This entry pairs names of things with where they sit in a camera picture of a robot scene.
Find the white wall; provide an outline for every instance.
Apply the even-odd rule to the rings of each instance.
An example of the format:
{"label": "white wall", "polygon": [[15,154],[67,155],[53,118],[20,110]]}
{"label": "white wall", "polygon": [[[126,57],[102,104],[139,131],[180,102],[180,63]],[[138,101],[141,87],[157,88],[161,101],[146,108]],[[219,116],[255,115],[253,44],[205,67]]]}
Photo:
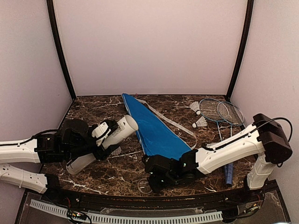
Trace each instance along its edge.
{"label": "white wall", "polygon": [[[0,1],[0,141],[57,128],[70,103],[46,1]],[[38,164],[18,164],[38,171]],[[23,189],[0,183],[0,222],[12,224]]]}
{"label": "white wall", "polygon": [[[276,168],[293,223],[299,223],[299,1],[255,1],[249,38],[231,101],[247,119],[262,112],[293,123],[293,156]],[[286,135],[289,126],[282,121]]]}
{"label": "white wall", "polygon": [[77,95],[226,94],[246,0],[55,0]]}

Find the white plastic cup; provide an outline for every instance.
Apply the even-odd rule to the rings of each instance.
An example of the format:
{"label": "white plastic cup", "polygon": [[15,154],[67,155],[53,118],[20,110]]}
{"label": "white plastic cup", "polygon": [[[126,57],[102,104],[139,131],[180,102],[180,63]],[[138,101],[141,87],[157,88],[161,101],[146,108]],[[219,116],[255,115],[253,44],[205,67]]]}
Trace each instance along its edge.
{"label": "white plastic cup", "polygon": [[117,122],[117,124],[118,128],[102,143],[104,149],[108,148],[110,145],[116,145],[122,142],[138,130],[136,121],[130,115],[125,115]]}
{"label": "white plastic cup", "polygon": [[85,167],[87,167],[89,164],[96,161],[94,155],[92,153],[80,156],[76,160],[74,160],[72,163],[66,165],[66,170],[71,175],[76,175],[81,170],[83,170]]}

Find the marble tabletop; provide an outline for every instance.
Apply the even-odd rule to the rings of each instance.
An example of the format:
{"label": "marble tabletop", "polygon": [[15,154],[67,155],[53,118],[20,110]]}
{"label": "marble tabletop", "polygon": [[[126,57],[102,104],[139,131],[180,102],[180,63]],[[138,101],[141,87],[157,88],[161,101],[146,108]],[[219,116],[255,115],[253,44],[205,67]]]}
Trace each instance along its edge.
{"label": "marble tabletop", "polygon": [[[140,95],[139,99],[146,100],[167,118],[193,131],[197,136],[197,148],[202,142],[219,142],[219,134],[215,122],[208,121],[208,127],[192,128],[192,123],[199,119],[189,105],[204,98],[214,98],[224,101],[223,96],[205,95]],[[88,125],[97,124],[105,119],[118,121],[127,114],[121,96],[78,97],[70,107],[65,119],[82,119]],[[180,129],[166,125],[189,146],[195,144],[195,139]],[[230,125],[220,123],[220,130],[224,139],[230,136]],[[233,127],[233,134],[240,131]],[[58,175],[62,188],[113,196],[184,196],[225,191],[241,188],[245,175],[252,169],[255,158],[249,156],[234,162],[233,186],[226,187],[223,168],[206,175],[206,177],[189,185],[179,185],[162,190],[159,194],[142,194],[137,187],[140,179],[148,177],[144,172],[142,148],[136,134],[125,139],[121,144],[121,154],[110,156],[105,161],[96,161],[77,175],[70,175],[65,163],[45,164],[41,173]]]}

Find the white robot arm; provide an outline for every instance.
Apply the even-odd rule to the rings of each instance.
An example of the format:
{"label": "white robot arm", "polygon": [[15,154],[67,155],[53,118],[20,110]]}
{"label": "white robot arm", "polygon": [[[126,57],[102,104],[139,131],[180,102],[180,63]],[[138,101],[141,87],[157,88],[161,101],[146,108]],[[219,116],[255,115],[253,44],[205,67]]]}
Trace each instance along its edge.
{"label": "white robot arm", "polygon": [[180,183],[190,183],[215,169],[249,155],[258,159],[247,175],[244,187],[263,187],[274,167],[292,155],[292,149],[281,125],[263,114],[254,116],[254,123],[243,131],[210,147],[202,146],[182,155],[179,161],[160,155],[144,157],[149,185],[154,192]]}
{"label": "white robot arm", "polygon": [[[256,115],[254,120],[254,124],[231,138],[187,152],[179,161],[160,155],[145,156],[145,172],[151,174],[149,185],[154,192],[159,192],[170,185],[193,182],[228,163],[258,154],[244,187],[260,189],[274,167],[289,159],[292,150],[280,124],[270,123],[270,118],[262,114]],[[70,120],[56,134],[34,136],[26,143],[23,140],[0,142],[0,180],[39,193],[59,188],[59,180],[54,175],[34,174],[7,163],[66,160],[68,171],[77,173],[95,160],[106,159],[118,147],[116,144],[137,129],[138,125],[128,115],[117,123],[106,121],[92,127],[81,120]]]}
{"label": "white robot arm", "polygon": [[104,160],[118,147],[117,144],[136,130],[138,125],[129,115],[117,123],[105,120],[92,127],[73,119],[66,121],[55,134],[42,132],[27,140],[0,142],[0,180],[38,193],[44,193],[48,188],[60,188],[55,175],[31,173],[8,163],[63,162],[83,155]]}

